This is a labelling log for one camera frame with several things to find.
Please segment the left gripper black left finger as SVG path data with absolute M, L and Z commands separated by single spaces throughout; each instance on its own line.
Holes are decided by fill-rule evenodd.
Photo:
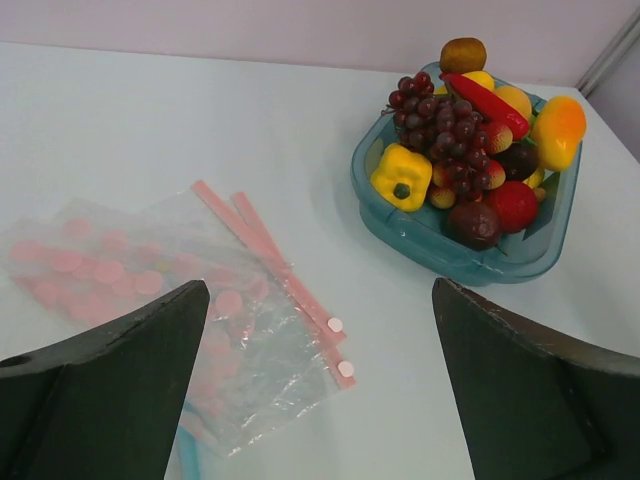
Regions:
M 2 360 L 2 478 L 163 478 L 209 299 L 205 283 L 191 280 Z

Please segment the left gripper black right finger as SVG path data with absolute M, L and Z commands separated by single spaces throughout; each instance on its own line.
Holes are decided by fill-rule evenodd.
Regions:
M 432 301 L 475 478 L 638 478 L 638 358 L 449 279 Z

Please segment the dark purple passion fruit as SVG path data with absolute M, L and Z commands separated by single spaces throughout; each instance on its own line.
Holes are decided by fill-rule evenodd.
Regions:
M 475 251 L 495 247 L 502 236 L 497 212 L 481 202 L 455 206 L 447 217 L 446 225 L 452 239 Z

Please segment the yellow bell pepper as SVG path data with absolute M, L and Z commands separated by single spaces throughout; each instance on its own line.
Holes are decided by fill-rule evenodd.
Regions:
M 392 206 L 415 212 L 426 199 L 432 174 L 432 164 L 424 155 L 393 143 L 384 150 L 370 182 Z

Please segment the purple grape bunch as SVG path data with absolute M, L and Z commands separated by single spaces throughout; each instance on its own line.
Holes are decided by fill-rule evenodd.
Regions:
M 421 71 L 398 81 L 383 113 L 392 117 L 399 143 L 443 167 L 455 192 L 490 189 L 490 136 L 468 101 L 436 94 L 431 76 Z

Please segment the yellow-orange mango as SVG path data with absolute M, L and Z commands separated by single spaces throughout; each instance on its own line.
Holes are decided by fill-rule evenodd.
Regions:
M 556 96 L 545 103 L 531 131 L 539 164 L 554 172 L 567 170 L 587 130 L 581 104 L 572 97 Z

